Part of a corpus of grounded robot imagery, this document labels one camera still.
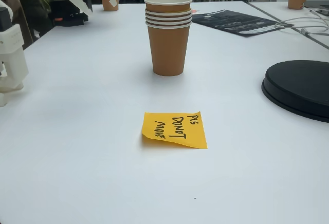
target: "black round base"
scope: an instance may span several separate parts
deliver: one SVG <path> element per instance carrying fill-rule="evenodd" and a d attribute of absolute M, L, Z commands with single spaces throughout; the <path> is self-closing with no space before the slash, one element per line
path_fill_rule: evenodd
<path fill-rule="evenodd" d="M 329 63 L 287 61 L 271 66 L 264 95 L 294 114 L 329 123 Z"/>

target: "table surface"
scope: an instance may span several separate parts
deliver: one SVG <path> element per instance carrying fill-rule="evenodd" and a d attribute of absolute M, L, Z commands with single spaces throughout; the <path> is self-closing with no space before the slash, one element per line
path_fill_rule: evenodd
<path fill-rule="evenodd" d="M 298 17 L 317 17 L 309 12 L 309 8 L 304 8 L 302 10 L 291 10 L 288 9 L 288 2 L 253 2 L 250 3 L 252 6 L 262 10 L 267 15 L 270 15 L 272 18 L 277 21 L 289 20 L 291 18 Z M 322 18 L 329 19 L 329 17 L 319 14 Z M 322 20 L 315 19 L 299 19 L 289 21 L 287 23 L 294 24 L 296 26 L 321 26 L 323 25 Z M 323 31 L 325 28 L 306 28 L 307 31 L 311 33 L 325 33 L 328 35 L 314 35 L 310 34 L 308 37 L 315 42 L 321 44 L 322 46 L 329 49 L 329 30 Z"/>
<path fill-rule="evenodd" d="M 192 8 L 267 17 L 242 2 Z M 192 24 L 184 73 L 161 77 L 144 9 L 95 6 L 25 51 L 25 87 L 0 108 L 0 222 L 329 223 L 329 124 L 261 91 L 271 65 L 329 50 L 293 30 Z M 146 111 L 201 111 L 208 149 L 142 140 Z"/>

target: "cup rim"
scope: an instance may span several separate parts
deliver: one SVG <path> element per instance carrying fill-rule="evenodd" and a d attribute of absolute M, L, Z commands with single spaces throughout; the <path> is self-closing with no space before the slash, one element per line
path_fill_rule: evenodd
<path fill-rule="evenodd" d="M 157 21 L 160 21 L 160 20 L 171 21 L 171 20 L 186 20 L 186 19 L 192 17 L 192 14 L 184 16 L 184 17 L 153 17 L 153 16 L 149 16 L 147 13 L 145 13 L 145 17 L 151 18 L 151 19 L 157 20 Z"/>
<path fill-rule="evenodd" d="M 191 22 L 192 18 L 190 18 L 189 20 L 179 21 L 179 22 L 159 22 L 159 21 L 148 20 L 147 18 L 145 20 L 148 23 L 156 24 L 156 25 L 181 25 L 181 24 L 186 24 L 188 22 Z"/>
<path fill-rule="evenodd" d="M 157 1 L 157 0 L 144 0 L 145 3 L 150 4 L 150 5 L 157 5 L 157 6 L 179 6 L 179 5 L 186 5 L 192 2 L 192 0 L 182 0 L 181 2 L 175 2 L 175 0 L 167 0 L 167 2 L 164 2 L 163 0 Z"/>
<path fill-rule="evenodd" d="M 145 13 L 150 14 L 150 15 L 157 15 L 157 16 L 180 16 L 184 14 L 192 14 L 192 9 L 186 12 L 177 12 L 177 13 L 159 13 L 159 12 L 150 12 L 145 9 Z"/>
<path fill-rule="evenodd" d="M 156 29 L 180 29 L 180 28 L 185 28 L 188 27 L 192 24 L 192 22 L 186 24 L 186 25 L 178 25 L 178 26 L 159 26 L 159 25 L 150 25 L 148 22 L 145 22 L 147 26 L 153 27 Z"/>

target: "sticky note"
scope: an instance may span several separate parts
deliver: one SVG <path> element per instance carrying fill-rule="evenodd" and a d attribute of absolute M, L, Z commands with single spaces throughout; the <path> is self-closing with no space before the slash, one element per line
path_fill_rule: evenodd
<path fill-rule="evenodd" d="M 142 134 L 147 138 L 178 143 L 193 148 L 207 148 L 201 113 L 145 113 Z"/>

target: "stack of paper cups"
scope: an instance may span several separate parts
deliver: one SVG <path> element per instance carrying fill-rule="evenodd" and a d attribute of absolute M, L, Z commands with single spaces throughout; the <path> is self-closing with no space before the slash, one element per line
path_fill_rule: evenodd
<path fill-rule="evenodd" d="M 144 0 L 153 71 L 162 76 L 183 72 L 192 0 Z"/>

